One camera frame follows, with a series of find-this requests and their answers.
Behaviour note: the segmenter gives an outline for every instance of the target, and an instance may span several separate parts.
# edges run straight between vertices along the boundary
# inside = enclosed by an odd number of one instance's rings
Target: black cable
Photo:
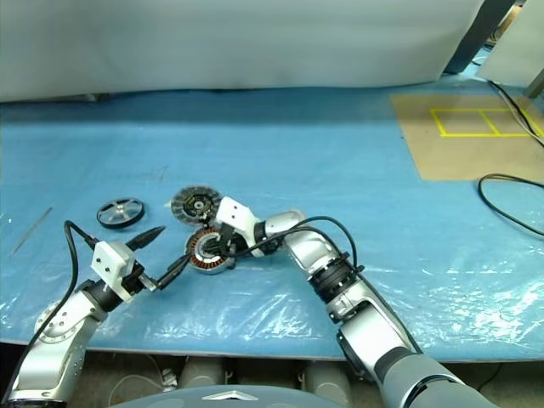
[[[311,222],[314,222],[314,221],[329,221],[330,223],[335,224],[340,230],[342,230],[342,232],[348,238],[349,245],[351,246],[351,253],[352,253],[353,258],[354,258],[354,266],[357,266],[357,247],[355,246],[354,237],[349,233],[349,230],[340,221],[338,221],[337,219],[335,219],[333,217],[327,217],[326,215],[318,215],[316,217],[310,217],[310,218],[304,219],[300,223],[296,224],[293,228],[297,228],[300,225],[304,225],[304,224],[311,223]]]
[[[496,378],[496,376],[499,375],[499,372],[501,372],[502,367],[503,367],[503,364],[502,364],[502,363],[499,363],[499,365],[496,367],[496,369],[495,369],[495,371],[493,372],[493,374],[491,375],[491,377],[489,377],[487,380],[485,380],[484,382],[482,382],[482,383],[476,388],[476,391],[481,392],[483,387],[485,387],[487,384],[489,384],[490,382],[492,382],[492,381]]]
[[[502,86],[500,86],[499,84],[493,82],[493,81],[488,81],[488,83],[493,87],[495,88],[496,90],[502,92],[502,94],[510,101],[510,103],[512,104],[512,106],[514,107],[514,109],[518,112],[519,116],[523,119],[523,121],[525,122],[525,124],[527,125],[527,128],[534,134],[536,135],[536,132],[535,130],[533,129],[533,127],[530,125],[529,123],[529,120],[527,119],[527,116],[525,116],[524,112],[521,110],[521,108],[519,107],[518,103],[513,100],[513,98],[508,94],[507,91],[504,90],[504,88]]]
[[[531,184],[531,185],[535,185],[536,187],[541,187],[542,189],[544,189],[544,184],[537,183],[536,181],[528,180],[526,178],[521,178],[521,177],[517,177],[517,176],[512,176],[510,174],[503,174],[503,173],[486,174],[484,177],[482,177],[478,181],[478,194],[479,194],[479,197],[482,199],[482,201],[485,203],[485,205],[487,207],[491,208],[496,213],[501,214],[503,217],[508,218],[510,221],[516,223],[517,225],[520,225],[520,226],[524,227],[525,229],[527,229],[527,230],[529,230],[529,231],[531,231],[531,232],[533,232],[533,233],[535,233],[537,235],[544,236],[544,231],[540,231],[540,230],[538,230],[538,229],[524,223],[523,221],[515,218],[513,215],[510,215],[509,213],[501,210],[499,207],[497,207],[495,204],[493,204],[489,200],[489,198],[487,198],[487,196],[484,193],[483,184],[484,184],[484,181],[488,180],[488,179],[507,180],[507,181],[513,181],[513,182],[516,182],[516,183]]]
[[[93,240],[94,238],[90,235],[87,235],[85,232],[83,232],[82,229],[80,229],[77,225],[72,223],[71,221],[65,221],[64,224],[64,231],[65,231],[65,237],[66,237],[66,243],[68,244],[68,249],[70,251],[70,258],[71,258],[71,279],[70,279],[70,285],[68,286],[68,289],[66,289],[65,295],[60,299],[59,304],[53,309],[49,317],[42,323],[42,325],[37,329],[34,336],[32,336],[30,342],[28,342],[28,345],[25,347],[25,350],[23,351],[23,354],[20,356],[19,361],[17,362],[17,366],[15,367],[15,370],[9,379],[8,386],[6,387],[6,391],[2,397],[2,403],[4,404],[8,398],[9,395],[12,392],[12,388],[15,383],[15,379],[19,375],[19,370],[21,366],[23,365],[23,361],[25,360],[25,357],[28,355],[28,353],[31,351],[32,346],[36,343],[37,339],[42,335],[45,328],[48,326],[49,322],[55,317],[57,312],[62,308],[70,295],[74,292],[74,289],[76,287],[77,283],[77,275],[79,270],[79,265],[77,262],[77,250],[76,245],[74,243],[74,237],[71,234],[71,229],[75,230],[86,242],[88,240]]]
[[[247,254],[251,253],[252,251],[259,249],[260,247],[266,245],[270,241],[278,241],[282,238],[285,238],[286,236],[290,234],[294,234],[296,232],[302,232],[302,231],[310,231],[315,232],[316,234],[321,235],[323,238],[325,238],[329,244],[331,245],[332,249],[334,249],[338,255],[341,255],[340,249],[338,248],[337,244],[331,239],[329,235],[327,235],[325,232],[321,231],[320,229],[314,228],[314,227],[297,227],[297,228],[291,228],[287,231],[278,232],[277,234],[273,234],[269,236],[266,240],[260,241],[257,244],[250,246],[243,251],[237,252],[237,253],[228,253],[226,254],[229,258],[242,258],[245,257]]]

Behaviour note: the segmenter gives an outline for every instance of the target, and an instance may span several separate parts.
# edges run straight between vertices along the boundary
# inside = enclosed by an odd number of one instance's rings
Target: blue plastic sheet
[[[491,92],[484,86],[461,88]],[[440,88],[457,92],[448,82],[402,92]],[[122,241],[166,225],[137,252],[157,277],[193,231],[166,204],[187,184],[207,184],[261,218],[296,207],[344,222],[368,279],[435,358],[544,358],[542,240],[485,207],[474,183],[421,181],[391,92],[168,92],[4,106],[0,337],[27,341],[38,314],[66,289],[65,219]],[[538,189],[487,189],[528,222],[544,219]],[[123,196],[145,202],[142,221],[124,231],[100,227],[97,209]],[[322,227],[349,248],[341,232]],[[77,249],[80,281],[96,278],[90,251],[81,242]],[[111,313],[91,346],[336,359],[336,330],[303,273],[279,252],[221,275],[187,269],[164,292],[142,292]]]

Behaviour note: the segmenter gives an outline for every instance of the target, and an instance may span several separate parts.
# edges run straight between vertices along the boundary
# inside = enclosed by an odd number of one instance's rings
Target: silver robotic arm
[[[339,323],[337,340],[348,362],[360,376],[376,382],[387,407],[495,406],[422,353],[394,311],[357,265],[349,262],[348,254],[339,253],[318,232],[298,232],[304,221],[301,212],[293,210],[260,221],[248,207],[225,197],[216,221],[222,230],[233,229],[243,236],[247,250],[256,257],[265,254],[259,242],[279,241],[275,237],[283,235],[283,246],[326,304],[329,317]],[[276,242],[269,248],[274,251],[278,246]]]
[[[91,266],[101,279],[81,284],[37,340],[29,344],[2,407],[66,407],[82,371],[88,342],[108,313],[123,302],[131,302],[144,288],[164,289],[189,261],[187,256],[179,258],[159,280],[145,274],[133,251],[151,243],[163,230],[151,229],[126,244],[98,241],[86,235],[86,242],[93,248]],[[49,305],[37,318],[36,331],[58,304]]]

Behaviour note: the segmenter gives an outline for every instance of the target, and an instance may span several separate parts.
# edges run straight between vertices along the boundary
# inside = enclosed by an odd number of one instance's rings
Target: black ring
[[[126,214],[126,216],[122,216],[122,220],[113,222],[113,218],[117,217],[116,209],[117,206],[126,206],[129,203],[134,203],[136,206],[139,206],[139,208],[133,209],[132,212],[136,211],[133,215]],[[102,216],[108,211],[111,210],[112,215],[110,221],[104,221],[102,219]],[[137,223],[145,214],[145,206],[144,203],[137,198],[119,198],[117,200],[112,200],[110,202],[105,203],[97,212],[96,212],[96,219],[102,225],[104,228],[107,228],[108,230],[119,230],[120,228],[128,227],[129,225]]]

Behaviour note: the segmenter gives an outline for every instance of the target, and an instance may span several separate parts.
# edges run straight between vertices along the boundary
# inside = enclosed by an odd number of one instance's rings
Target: motor part
[[[96,213],[104,228],[118,230],[137,223],[145,214],[144,203],[136,198],[119,198],[105,203]]]
[[[185,187],[176,194],[170,207],[172,214],[182,223],[207,224],[218,213],[221,196],[203,185]]]
[[[315,293],[325,304],[328,304],[336,296],[342,294],[346,287],[353,285],[357,277],[351,265],[347,262],[348,255],[334,258],[329,263],[317,270],[309,278],[309,283]]]
[[[185,247],[186,252],[190,253],[190,264],[198,271],[215,275],[232,266],[232,258],[211,250],[216,246],[219,238],[219,230],[209,227],[199,229],[187,240]]]

